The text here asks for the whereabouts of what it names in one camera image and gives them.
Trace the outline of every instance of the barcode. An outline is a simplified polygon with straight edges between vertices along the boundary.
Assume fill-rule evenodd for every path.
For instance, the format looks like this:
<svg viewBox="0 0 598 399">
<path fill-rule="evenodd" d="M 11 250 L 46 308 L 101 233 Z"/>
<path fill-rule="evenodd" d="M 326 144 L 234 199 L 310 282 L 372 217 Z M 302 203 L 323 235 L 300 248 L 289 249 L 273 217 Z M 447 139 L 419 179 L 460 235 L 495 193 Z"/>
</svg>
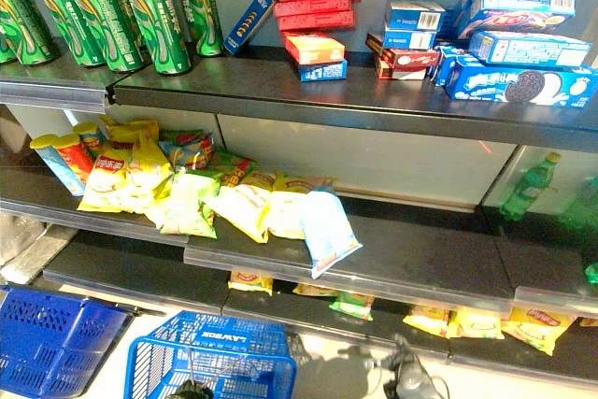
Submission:
<svg viewBox="0 0 598 399">
<path fill-rule="evenodd" d="M 420 30 L 436 30 L 440 21 L 440 13 L 420 13 L 418 28 Z"/>
<path fill-rule="evenodd" d="M 564 11 L 564 12 L 575 12 L 575 0 L 550 0 L 550 9 Z"/>
</svg>

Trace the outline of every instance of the top shelf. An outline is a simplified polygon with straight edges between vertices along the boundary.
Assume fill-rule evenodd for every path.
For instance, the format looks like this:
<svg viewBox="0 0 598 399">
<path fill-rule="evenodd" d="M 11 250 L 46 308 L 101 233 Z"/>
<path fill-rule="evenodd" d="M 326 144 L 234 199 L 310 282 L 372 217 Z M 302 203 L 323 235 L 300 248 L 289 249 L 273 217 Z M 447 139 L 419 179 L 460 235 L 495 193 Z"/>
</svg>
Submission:
<svg viewBox="0 0 598 399">
<path fill-rule="evenodd" d="M 299 121 L 595 152 L 598 102 L 584 109 L 450 101 L 427 80 L 378 80 L 368 53 L 350 53 L 346 80 L 299 81 L 284 49 L 252 47 L 242 57 L 195 58 L 190 72 L 164 77 L 146 67 L 115 86 L 122 105 Z"/>
</svg>

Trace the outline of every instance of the store shelf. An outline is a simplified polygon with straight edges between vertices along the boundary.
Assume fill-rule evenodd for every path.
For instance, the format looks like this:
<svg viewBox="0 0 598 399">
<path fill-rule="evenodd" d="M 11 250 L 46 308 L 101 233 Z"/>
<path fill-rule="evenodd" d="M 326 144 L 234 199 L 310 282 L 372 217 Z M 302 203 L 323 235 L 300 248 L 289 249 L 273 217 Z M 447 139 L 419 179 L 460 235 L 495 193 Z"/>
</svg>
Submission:
<svg viewBox="0 0 598 399">
<path fill-rule="evenodd" d="M 80 201 L 46 167 L 0 167 L 0 210 L 5 212 L 180 247 L 188 240 L 185 235 L 161 235 L 143 215 L 78 211 Z"/>
<path fill-rule="evenodd" d="M 57 47 L 60 56 L 46 64 L 2 64 L 0 103 L 104 112 L 114 83 L 128 74 L 111 72 L 105 65 L 80 66 L 63 41 Z"/>
<path fill-rule="evenodd" d="M 220 313 L 228 274 L 182 262 L 182 249 L 82 231 L 44 269 L 44 278 L 154 304 Z"/>
<path fill-rule="evenodd" d="M 499 240 L 501 259 L 515 289 L 514 305 L 598 318 L 598 286 L 583 275 L 582 254 L 598 248 L 598 233 L 575 233 L 553 216 L 527 213 L 504 221 L 484 209 Z"/>
<path fill-rule="evenodd" d="M 346 80 L 302 83 L 284 49 L 254 47 L 241 58 L 196 58 L 192 71 L 177 77 L 163 77 L 146 67 L 116 84 L 116 101 L 566 150 L 598 149 L 596 100 L 581 110 L 450 101 L 427 80 L 378 80 L 369 54 L 352 53 L 348 59 Z"/>
<path fill-rule="evenodd" d="M 474 214 L 343 198 L 363 248 L 315 282 L 412 304 L 471 306 L 508 316 L 513 292 L 494 245 Z M 224 220 L 218 239 L 191 237 L 185 263 L 311 282 L 303 241 L 276 238 L 260 245 Z"/>
</svg>

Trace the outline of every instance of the green beer can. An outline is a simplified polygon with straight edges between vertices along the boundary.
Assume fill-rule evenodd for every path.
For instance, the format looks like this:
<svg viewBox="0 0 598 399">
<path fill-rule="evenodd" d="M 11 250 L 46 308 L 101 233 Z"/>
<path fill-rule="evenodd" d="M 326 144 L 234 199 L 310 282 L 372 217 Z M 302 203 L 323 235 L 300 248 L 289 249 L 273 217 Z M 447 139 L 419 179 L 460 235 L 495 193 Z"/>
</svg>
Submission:
<svg viewBox="0 0 598 399">
<path fill-rule="evenodd" d="M 88 67 L 105 64 L 104 55 L 87 26 L 77 0 L 44 0 L 44 2 L 77 64 Z"/>
<path fill-rule="evenodd" d="M 156 71 L 175 75 L 191 68 L 172 0 L 130 0 Z"/>
<path fill-rule="evenodd" d="M 143 67 L 141 50 L 119 0 L 77 2 L 110 70 L 129 72 Z"/>
<path fill-rule="evenodd" d="M 198 55 L 216 56 L 222 53 L 221 20 L 216 0 L 182 0 L 195 50 Z"/>
<path fill-rule="evenodd" d="M 0 24 L 21 64 L 42 64 L 54 58 L 50 31 L 34 0 L 0 0 Z"/>
</svg>

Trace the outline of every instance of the snack bag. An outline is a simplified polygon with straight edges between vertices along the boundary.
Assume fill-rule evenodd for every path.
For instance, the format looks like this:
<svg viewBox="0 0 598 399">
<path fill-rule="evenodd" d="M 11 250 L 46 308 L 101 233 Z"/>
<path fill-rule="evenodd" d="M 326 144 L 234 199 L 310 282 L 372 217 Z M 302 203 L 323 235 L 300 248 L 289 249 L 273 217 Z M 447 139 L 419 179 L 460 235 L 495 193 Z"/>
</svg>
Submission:
<svg viewBox="0 0 598 399">
<path fill-rule="evenodd" d="M 314 279 L 362 247 L 336 195 L 312 191 L 301 197 L 298 206 Z"/>
<path fill-rule="evenodd" d="M 202 198 L 218 215 L 257 243 L 268 241 L 265 216 L 268 212 L 274 177 L 254 171 L 238 186 L 221 186 L 217 197 Z"/>
<path fill-rule="evenodd" d="M 501 319 L 492 312 L 463 309 L 451 314 L 447 338 L 466 336 L 470 338 L 505 339 L 501 334 Z"/>
<path fill-rule="evenodd" d="M 338 290 L 298 283 L 292 291 L 302 296 L 338 296 Z"/>
<path fill-rule="evenodd" d="M 450 312 L 444 308 L 413 306 L 403 322 L 428 334 L 447 336 L 449 316 Z"/>
<path fill-rule="evenodd" d="M 373 318 L 370 311 L 374 299 L 374 296 L 366 294 L 339 292 L 336 300 L 330 304 L 330 308 L 360 320 L 371 321 Z"/>
<path fill-rule="evenodd" d="M 277 171 L 266 218 L 269 231 L 278 237 L 304 239 L 298 200 L 306 193 L 330 187 L 332 183 L 331 178 L 302 178 Z"/>
<path fill-rule="evenodd" d="M 121 212 L 122 195 L 127 186 L 127 166 L 131 151 L 105 149 L 95 160 L 77 210 Z"/>
<path fill-rule="evenodd" d="M 509 319 L 503 321 L 503 331 L 551 356 L 557 338 L 576 319 L 561 313 L 514 307 Z"/>
<path fill-rule="evenodd" d="M 232 271 L 231 280 L 228 281 L 228 288 L 242 290 L 243 292 L 266 292 L 272 296 L 273 282 L 274 280 L 272 278 L 267 278 L 265 276 Z"/>
</svg>

